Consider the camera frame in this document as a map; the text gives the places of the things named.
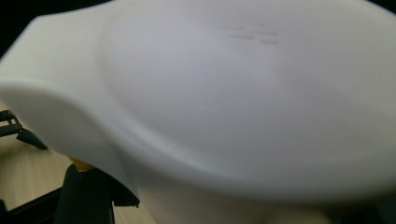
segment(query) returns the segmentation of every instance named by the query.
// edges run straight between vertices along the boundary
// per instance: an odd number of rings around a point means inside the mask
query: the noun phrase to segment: curved white surface
[[[33,21],[0,97],[161,223],[260,223],[395,190],[395,39],[364,1],[115,1]]]

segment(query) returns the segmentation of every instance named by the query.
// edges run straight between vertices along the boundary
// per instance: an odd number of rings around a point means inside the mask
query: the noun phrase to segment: black bracket
[[[8,125],[0,126],[0,137],[17,134],[17,139],[40,149],[47,149],[32,132],[22,127],[17,117],[9,110],[0,111],[0,122],[6,121]]]
[[[99,169],[70,165],[64,185],[10,211],[0,200],[0,224],[115,224],[114,206],[138,207],[139,199]]]

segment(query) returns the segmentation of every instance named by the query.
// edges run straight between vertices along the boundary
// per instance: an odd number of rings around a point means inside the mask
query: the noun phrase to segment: wooden floor
[[[6,108],[0,103],[0,111]],[[71,161],[54,150],[39,150],[17,140],[0,138],[0,199],[8,210],[59,188]],[[115,207],[117,224],[155,224],[143,204]]]

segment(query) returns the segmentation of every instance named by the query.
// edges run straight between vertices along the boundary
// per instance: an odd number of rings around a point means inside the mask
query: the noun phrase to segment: dark background
[[[0,58],[36,16],[94,6],[107,1],[109,0],[0,0]],[[371,2],[396,13],[396,4],[391,0]]]

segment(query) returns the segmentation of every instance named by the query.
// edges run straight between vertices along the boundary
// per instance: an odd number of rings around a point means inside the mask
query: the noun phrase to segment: embossed logo
[[[220,27],[219,30],[231,38],[256,40],[263,45],[275,45],[277,43],[277,31],[267,27],[263,23],[259,25]]]

